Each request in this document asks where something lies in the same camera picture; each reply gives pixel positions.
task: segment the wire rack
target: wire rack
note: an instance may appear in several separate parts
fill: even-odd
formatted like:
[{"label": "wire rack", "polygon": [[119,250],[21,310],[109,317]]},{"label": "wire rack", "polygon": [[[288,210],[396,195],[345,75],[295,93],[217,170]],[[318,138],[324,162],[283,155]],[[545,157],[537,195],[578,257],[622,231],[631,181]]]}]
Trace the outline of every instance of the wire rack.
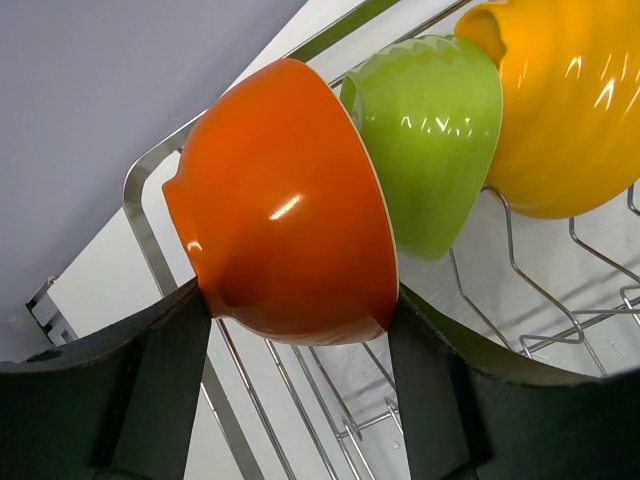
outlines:
[{"label": "wire rack", "polygon": [[[365,1],[361,6],[349,12],[319,35],[291,52],[288,56],[308,61],[317,54],[326,50],[329,46],[335,44],[347,34],[377,17],[398,1],[400,0]],[[428,19],[417,28],[412,29],[410,32],[407,32],[399,38],[398,41],[413,37],[418,33],[423,32],[425,29],[437,24],[444,18],[447,18],[449,15],[458,11],[468,3],[470,3],[470,0],[462,0],[453,3],[446,10],[440,12],[433,18]],[[341,77],[336,78],[334,81],[330,82],[330,85],[333,88],[339,87],[341,81]],[[129,172],[124,186],[123,196],[125,213],[145,259],[147,260],[149,268],[156,280],[158,288],[163,295],[172,292],[177,288],[177,284],[142,207],[142,190],[146,180],[154,170],[169,156],[175,154],[175,152],[179,153],[181,151],[182,145],[196,121],[197,118],[193,119],[187,125],[138,159]],[[636,216],[640,216],[640,210],[634,203],[633,186],[629,188],[626,195],[626,207],[630,216],[634,218]],[[618,314],[631,316],[635,320],[637,326],[640,327],[640,309],[635,309],[638,303],[640,303],[640,297],[633,297],[633,293],[640,290],[640,277],[626,266],[617,263],[612,258],[579,237],[576,232],[576,219],[572,218],[566,222],[566,227],[567,234],[575,248],[581,249],[591,257],[597,259],[598,262],[601,262],[607,268],[613,269],[615,272],[622,274],[628,278],[629,284],[620,288],[620,301],[618,304],[615,304],[613,308],[569,308],[565,305],[565,302],[561,301],[557,296],[554,296],[548,288],[543,287],[541,283],[536,282],[533,279],[533,275],[528,274],[526,267],[522,266],[517,260],[517,241],[515,239],[515,232],[517,228],[514,227],[514,216],[512,215],[511,208],[504,195],[495,189],[486,187],[481,196],[493,199],[491,201],[502,210],[501,222],[507,244],[506,257],[512,272],[517,275],[521,284],[530,290],[530,293],[535,293],[544,302],[546,302],[547,306],[550,306],[558,314],[561,321],[554,323],[555,333],[551,334],[531,333],[526,331],[514,336],[512,333],[505,332],[503,325],[495,321],[493,314],[487,313],[487,309],[481,305],[482,302],[479,301],[481,299],[474,297],[474,294],[471,294],[468,291],[468,285],[473,282],[477,282],[477,279],[468,278],[459,268],[462,267],[463,264],[460,262],[460,259],[456,254],[458,251],[457,245],[455,247],[455,252],[454,249],[452,249],[449,253],[448,259],[446,259],[443,264],[443,268],[448,269],[449,273],[455,280],[455,287],[453,289],[449,289],[447,291],[447,295],[449,297],[455,296],[458,300],[462,301],[470,309],[472,314],[475,316],[475,319],[479,319],[482,322],[482,325],[487,329],[483,333],[497,342],[502,343],[505,348],[518,351],[530,358],[537,358],[537,354],[552,345],[578,346],[586,350],[597,371],[601,375],[606,375],[607,371],[605,366],[603,365],[599,355],[596,353],[596,349],[591,345],[587,338],[585,330]],[[297,478],[296,473],[290,464],[287,452],[283,448],[281,441],[276,434],[276,430],[272,425],[272,420],[267,414],[263,401],[257,393],[250,372],[245,366],[245,361],[236,346],[234,336],[230,331],[229,326],[224,319],[217,319],[216,323],[219,332],[224,339],[224,343],[233,364],[242,379],[246,393],[251,399],[251,403],[253,404],[257,416],[264,427],[266,435],[282,466],[286,478]],[[326,469],[327,478],[335,480],[345,477],[339,475],[338,469],[335,466],[335,455],[332,456],[328,452],[328,445],[326,441],[323,441],[321,435],[318,433],[320,427],[318,422],[311,420],[311,415],[308,411],[308,404],[305,404],[305,402],[302,401],[299,394],[300,385],[296,384],[296,382],[292,380],[292,375],[289,370],[291,366],[287,366],[286,362],[284,362],[281,357],[283,348],[291,349],[299,368],[308,382],[308,387],[312,390],[315,400],[322,411],[324,420],[329,426],[339,450],[342,452],[344,461],[348,465],[348,471],[350,471],[351,476],[356,480],[375,480],[383,478],[374,471],[375,468],[372,466],[372,458],[367,454],[366,449],[363,448],[363,444],[365,442],[365,437],[368,435],[368,430],[382,422],[393,425],[393,428],[397,430],[397,433],[399,433],[400,436],[402,435],[402,424],[398,415],[393,373],[390,368],[385,366],[385,364],[389,364],[387,361],[388,359],[381,359],[380,356],[374,353],[372,348],[367,344],[339,347],[359,349],[360,353],[363,354],[363,358],[365,358],[367,362],[370,362],[371,367],[377,371],[381,380],[391,392],[391,394],[383,395],[375,400],[376,413],[368,416],[368,418],[365,418],[364,420],[357,421],[356,415],[354,415],[352,409],[349,407],[349,402],[339,391],[340,389],[326,368],[325,362],[322,361],[320,354],[321,349],[312,347],[277,346],[270,340],[264,340],[264,345],[277,367],[279,376],[284,382],[291,400],[295,405],[296,411],[304,423],[308,435],[317,450],[317,454]],[[209,406],[214,412],[243,478],[265,478],[251,447],[249,446],[249,442],[247,441],[245,434],[234,415],[233,409],[229,405],[224,388],[218,378],[218,373],[209,359],[207,359],[205,364],[201,387],[202,392],[209,402]],[[336,415],[335,410],[330,408],[329,403],[334,403],[339,406],[338,415]]]}]

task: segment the green bowl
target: green bowl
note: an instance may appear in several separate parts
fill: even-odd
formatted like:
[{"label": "green bowl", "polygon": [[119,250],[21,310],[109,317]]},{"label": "green bowl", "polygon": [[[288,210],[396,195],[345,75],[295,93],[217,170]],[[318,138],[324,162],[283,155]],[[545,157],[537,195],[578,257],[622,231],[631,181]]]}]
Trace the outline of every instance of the green bowl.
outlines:
[{"label": "green bowl", "polygon": [[340,100],[371,156],[398,248],[442,257],[498,144],[502,85],[491,58],[453,35],[407,40],[347,73]]}]

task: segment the orange bowl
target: orange bowl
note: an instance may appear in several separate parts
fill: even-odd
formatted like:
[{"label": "orange bowl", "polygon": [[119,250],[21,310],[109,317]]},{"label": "orange bowl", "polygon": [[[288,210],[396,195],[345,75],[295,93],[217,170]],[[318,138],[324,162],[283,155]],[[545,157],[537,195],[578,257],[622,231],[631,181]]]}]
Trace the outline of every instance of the orange bowl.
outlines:
[{"label": "orange bowl", "polygon": [[212,316],[303,345],[388,328],[398,273],[384,198],[349,116],[305,64],[279,60],[220,98],[163,192]]}]

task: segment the mixing bowl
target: mixing bowl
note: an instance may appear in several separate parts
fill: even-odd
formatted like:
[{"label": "mixing bowl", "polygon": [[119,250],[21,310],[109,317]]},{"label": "mixing bowl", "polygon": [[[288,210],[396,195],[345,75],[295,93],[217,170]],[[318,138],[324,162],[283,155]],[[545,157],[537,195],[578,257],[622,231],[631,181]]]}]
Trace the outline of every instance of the mixing bowl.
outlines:
[{"label": "mixing bowl", "polygon": [[407,40],[348,72],[340,99],[373,160],[398,248],[440,258],[498,142],[502,89],[491,58],[465,38]]},{"label": "mixing bowl", "polygon": [[640,2],[502,0],[456,34],[500,70],[504,121],[487,183],[514,210],[563,218],[640,177]]},{"label": "mixing bowl", "polygon": [[304,345],[389,326],[384,198],[349,116],[305,64],[277,61],[220,98],[163,191],[212,316]]}]

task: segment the yellow bowl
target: yellow bowl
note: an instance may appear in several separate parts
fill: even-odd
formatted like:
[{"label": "yellow bowl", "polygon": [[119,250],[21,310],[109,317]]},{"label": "yellow bowl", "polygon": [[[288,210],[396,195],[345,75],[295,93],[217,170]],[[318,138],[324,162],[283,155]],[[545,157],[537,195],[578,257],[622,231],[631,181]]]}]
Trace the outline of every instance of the yellow bowl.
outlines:
[{"label": "yellow bowl", "polygon": [[503,0],[456,25],[500,70],[503,125],[486,181],[514,210],[579,215],[640,177],[638,20],[638,0]]}]

